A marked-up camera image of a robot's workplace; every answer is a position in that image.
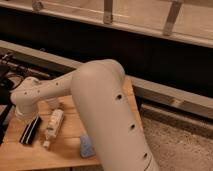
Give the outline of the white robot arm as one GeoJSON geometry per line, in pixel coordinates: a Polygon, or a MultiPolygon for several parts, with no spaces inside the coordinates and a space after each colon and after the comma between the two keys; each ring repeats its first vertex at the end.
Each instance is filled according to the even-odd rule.
{"type": "Polygon", "coordinates": [[[10,99],[30,120],[37,102],[71,95],[104,171],[160,171],[123,90],[125,71],[112,59],[94,60],[56,79],[25,79],[10,99]]]}

